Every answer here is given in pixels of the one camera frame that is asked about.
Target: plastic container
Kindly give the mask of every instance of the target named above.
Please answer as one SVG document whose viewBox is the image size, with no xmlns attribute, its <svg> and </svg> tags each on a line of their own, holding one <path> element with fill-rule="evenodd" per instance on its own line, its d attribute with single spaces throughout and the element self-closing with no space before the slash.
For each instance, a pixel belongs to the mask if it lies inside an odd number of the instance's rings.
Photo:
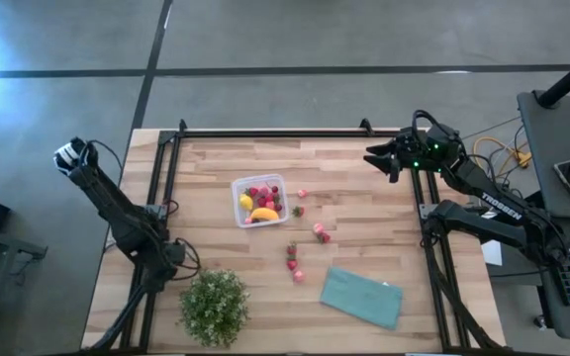
<svg viewBox="0 0 570 356">
<path fill-rule="evenodd" d="M 245 210 L 241 207 L 240 203 L 238 202 L 238 198 L 241 194 L 245 193 L 245 189 L 251 187 L 270 187 L 276 186 L 278 187 L 278 194 L 280 195 L 280 202 L 279 204 L 283 207 L 283 210 L 278 212 L 279 219 L 276 221 L 268 221 L 268 222 L 255 222 L 255 223 L 245 223 L 245 219 L 249 218 L 251 212 Z M 247 177 L 247 178 L 240 178 L 233 182 L 232 184 L 233 189 L 233 204 L 235 205 L 235 219 L 237 220 L 238 227 L 241 228 L 248 228 L 248 227 L 259 227 L 259 226 L 267 226 L 270 224 L 275 223 L 285 223 L 289 219 L 289 207 L 287 206 L 287 193 L 285 192 L 285 180 L 280 174 L 266 174 L 262 176 L 254 176 L 254 177 Z M 256 199 L 254 200 L 254 209 L 257 208 Z"/>
</svg>

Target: potted plant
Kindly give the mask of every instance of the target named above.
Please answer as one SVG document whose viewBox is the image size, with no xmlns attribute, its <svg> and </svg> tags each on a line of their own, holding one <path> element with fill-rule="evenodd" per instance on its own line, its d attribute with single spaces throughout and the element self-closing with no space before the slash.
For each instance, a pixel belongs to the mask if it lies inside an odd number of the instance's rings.
<svg viewBox="0 0 570 356">
<path fill-rule="evenodd" d="M 206 347 L 230 347 L 248 320 L 245 284 L 233 271 L 203 271 L 181 294 L 182 321 Z"/>
</svg>

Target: butcher block tabletop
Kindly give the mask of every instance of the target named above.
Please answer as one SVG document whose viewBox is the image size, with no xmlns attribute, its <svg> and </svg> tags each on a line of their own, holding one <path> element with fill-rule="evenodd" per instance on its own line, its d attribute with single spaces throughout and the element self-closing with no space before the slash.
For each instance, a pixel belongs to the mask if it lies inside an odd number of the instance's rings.
<svg viewBox="0 0 570 356">
<path fill-rule="evenodd" d="M 121 189 L 144 205 L 160 130 L 135 130 Z M 205 268 L 231 269 L 247 284 L 250 320 L 230 349 L 207 349 L 184 331 L 179 295 L 189 281 L 168 282 L 156 299 L 148 351 L 151 353 L 391 353 L 441 350 L 410 172 L 396 184 L 362 160 L 366 146 L 388 138 L 182 138 L 172 199 L 179 209 L 168 219 L 171 237 L 197 249 Z M 166 149 L 158 197 L 162 196 Z M 276 173 L 285 179 L 289 206 L 301 218 L 283 224 L 239 228 L 231 183 Z M 426 176 L 422 177 L 426 187 Z M 442 199 L 467 201 L 437 181 Z M 305 189 L 306 198 L 296 192 Z M 319 244 L 312 233 L 322 223 L 331 235 Z M 286 246 L 298 243 L 306 280 L 292 281 Z M 479 241 L 453 233 L 450 244 L 461 299 L 500 344 L 503 330 Z M 340 267 L 403 289 L 394 331 L 319 302 L 327 271 Z M 127 301 L 133 264 L 118 249 L 105 253 L 82 345 L 97 341 Z M 139 340 L 143 303 L 134 326 Z M 452 339 L 456 329 L 446 302 Z"/>
</svg>

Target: concrete floor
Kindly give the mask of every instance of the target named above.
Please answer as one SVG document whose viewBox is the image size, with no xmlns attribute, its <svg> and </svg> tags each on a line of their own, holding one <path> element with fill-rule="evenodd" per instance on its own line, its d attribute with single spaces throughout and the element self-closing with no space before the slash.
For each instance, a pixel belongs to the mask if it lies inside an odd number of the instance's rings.
<svg viewBox="0 0 570 356">
<path fill-rule="evenodd" d="M 0 70 L 144 69 L 162 0 L 0 0 Z M 570 1 L 175 0 L 159 68 L 570 63 Z M 142 126 L 403 127 L 415 109 L 469 134 L 518 115 L 516 94 L 564 73 L 282 75 L 156 78 Z M 0 202 L 8 230 L 49 245 L 0 308 L 0 355 L 76 350 L 107 225 L 53 167 L 79 135 L 122 157 L 143 79 L 0 79 Z M 520 121 L 491 132 L 509 141 Z M 490 147 L 482 153 L 489 153 Z M 107 153 L 110 177 L 119 170 Z M 512 175 L 524 193 L 532 169 Z M 570 355 L 537 331 L 535 291 L 495 284 L 508 344 Z"/>
</svg>

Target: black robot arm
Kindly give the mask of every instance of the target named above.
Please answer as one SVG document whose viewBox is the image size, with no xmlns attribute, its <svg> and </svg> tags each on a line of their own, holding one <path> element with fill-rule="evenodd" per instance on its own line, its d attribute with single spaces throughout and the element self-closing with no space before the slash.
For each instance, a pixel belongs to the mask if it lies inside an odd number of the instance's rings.
<svg viewBox="0 0 570 356">
<path fill-rule="evenodd" d="M 144 267 L 142 284 L 134 290 L 105 335 L 92 346 L 92 349 L 106 350 L 116 341 L 142 298 L 147 293 L 161 292 L 164 284 L 175 276 L 177 267 L 183 266 L 187 245 L 179 239 L 169 241 L 164 207 L 132 204 L 98 166 L 98 151 L 91 141 L 74 138 L 54 154 L 54 164 L 87 195 L 98 209 L 98 215 L 109 223 L 116 246 L 134 264 L 141 263 Z M 189 257 L 196 267 L 183 267 L 195 270 L 196 274 L 199 257 L 194 250 L 193 255 L 195 257 Z"/>
<path fill-rule="evenodd" d="M 419 118 L 432 123 L 427 133 L 417 130 Z M 567 243 L 550 216 L 500 188 L 472 161 L 459 132 L 440 124 L 428 112 L 417 110 L 411 127 L 401 129 L 395 139 L 366 150 L 373 155 L 364 156 L 364 160 L 388 174 L 391 183 L 397 182 L 404 168 L 439 172 L 450 188 L 478 197 L 499 212 L 499 222 L 492 222 L 456 203 L 442 202 L 427 217 L 431 233 L 458 229 L 496 239 L 517 248 L 538 265 L 561 264 L 566 258 Z"/>
</svg>

